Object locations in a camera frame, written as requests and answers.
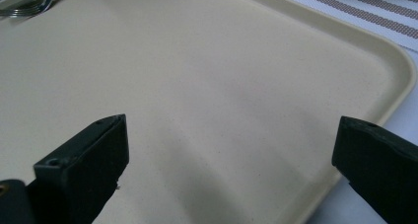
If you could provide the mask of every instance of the metal fork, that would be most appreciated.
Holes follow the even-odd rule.
[[[41,14],[49,9],[53,0],[34,0],[16,9],[0,10],[2,17],[32,17]]]

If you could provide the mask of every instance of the tray rim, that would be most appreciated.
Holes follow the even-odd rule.
[[[392,40],[370,32],[368,30],[362,29],[354,24],[349,22],[340,20],[336,17],[331,15],[327,15],[322,13],[318,10],[309,8],[299,2],[294,0],[252,0],[257,4],[260,4],[264,7],[272,9],[273,11],[278,11],[281,14],[284,14],[292,19],[297,21],[303,22],[304,24],[310,25],[311,27],[317,28],[324,33],[329,34],[329,28],[326,29],[326,25],[331,23],[332,25],[337,25],[340,28],[344,28],[344,31],[351,31],[356,32],[363,37],[368,37],[369,39],[373,39],[378,43],[384,44],[386,47],[391,48],[393,51],[402,57],[405,60],[405,64],[402,67],[406,66],[406,71],[408,72],[409,78],[407,80],[407,84],[403,88],[402,92],[397,96],[397,98],[389,104],[388,108],[381,114],[381,116],[376,120],[373,121],[375,124],[379,126],[383,126],[390,116],[396,111],[396,109],[403,103],[403,101],[408,97],[408,95],[412,92],[414,87],[417,84],[417,66],[415,65],[414,61],[412,60],[411,56],[397,43],[393,42]],[[297,12],[305,12],[307,15],[315,15],[315,21],[313,18],[306,18],[303,19],[303,16],[294,16],[289,13],[289,11],[297,11]],[[331,33],[333,37],[339,37],[336,32]],[[401,67],[399,65],[391,65],[392,67]],[[317,209],[317,207],[322,203],[322,201],[326,198],[329,192],[332,190],[333,187],[342,179],[342,175],[335,169],[333,172],[327,174],[326,176],[329,179],[329,183],[327,186],[322,190],[322,192],[314,199],[311,203],[306,205],[306,209],[304,211],[299,212],[299,216],[289,215],[288,213],[285,214],[283,218],[285,223],[305,223]]]

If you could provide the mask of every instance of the beige tray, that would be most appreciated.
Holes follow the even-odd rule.
[[[60,0],[0,21],[0,180],[126,113],[131,162],[95,223],[300,223],[338,180],[339,118],[382,124],[415,68],[288,0]]]

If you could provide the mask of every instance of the tray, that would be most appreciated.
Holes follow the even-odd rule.
[[[289,0],[58,0],[0,42],[0,180],[126,113],[95,223],[304,222],[340,177],[339,118],[383,124],[416,79],[395,44]]]

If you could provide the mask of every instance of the striped placemat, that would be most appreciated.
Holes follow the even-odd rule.
[[[294,0],[418,52],[418,0]]]

